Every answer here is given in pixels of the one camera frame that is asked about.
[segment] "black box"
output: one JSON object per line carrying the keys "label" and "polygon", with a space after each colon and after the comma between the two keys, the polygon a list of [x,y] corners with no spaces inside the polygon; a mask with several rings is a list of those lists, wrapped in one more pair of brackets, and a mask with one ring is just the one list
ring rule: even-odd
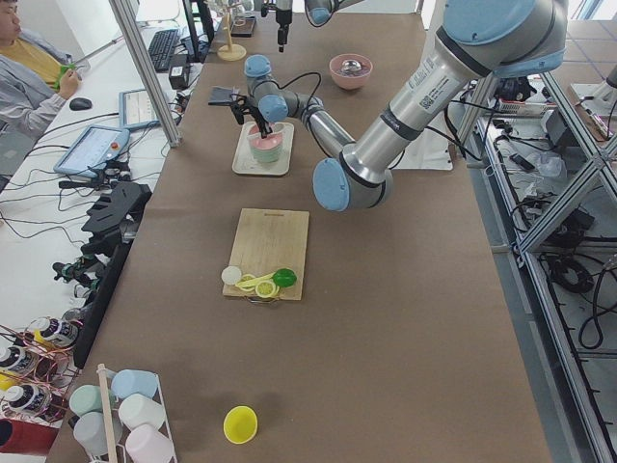
{"label": "black box", "polygon": [[170,61],[170,84],[174,90],[184,90],[189,86],[189,55],[174,55]]}

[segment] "man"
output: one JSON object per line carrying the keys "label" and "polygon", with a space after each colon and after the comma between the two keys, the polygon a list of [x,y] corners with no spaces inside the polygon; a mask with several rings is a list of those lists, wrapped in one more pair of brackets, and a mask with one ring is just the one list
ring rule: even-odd
{"label": "man", "polygon": [[39,139],[79,86],[79,76],[69,69],[58,92],[53,90],[60,66],[69,62],[70,55],[21,29],[17,0],[0,0],[0,126],[7,123]]}

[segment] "yellow shirt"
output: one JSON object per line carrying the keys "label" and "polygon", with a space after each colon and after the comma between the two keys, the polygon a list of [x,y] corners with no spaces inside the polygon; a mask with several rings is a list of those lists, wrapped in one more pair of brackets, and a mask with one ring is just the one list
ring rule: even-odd
{"label": "yellow shirt", "polygon": [[0,46],[0,54],[36,72],[53,90],[56,79],[60,75],[60,63],[49,53],[28,41],[17,39],[13,45]]}

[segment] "computer mouse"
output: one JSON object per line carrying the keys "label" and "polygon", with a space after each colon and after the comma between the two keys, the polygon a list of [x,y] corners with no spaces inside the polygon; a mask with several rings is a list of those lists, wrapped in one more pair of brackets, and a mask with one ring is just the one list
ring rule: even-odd
{"label": "computer mouse", "polygon": [[93,103],[87,98],[77,97],[70,101],[68,107],[73,111],[83,111],[92,108]]}

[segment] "gray jacket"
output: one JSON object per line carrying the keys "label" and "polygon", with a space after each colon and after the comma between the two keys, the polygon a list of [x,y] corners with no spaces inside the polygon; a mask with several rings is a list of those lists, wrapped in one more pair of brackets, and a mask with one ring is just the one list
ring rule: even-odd
{"label": "gray jacket", "polygon": [[[61,64],[71,57],[32,31],[20,37],[49,53]],[[7,123],[37,140],[66,103],[34,71],[0,55],[0,126]]]}

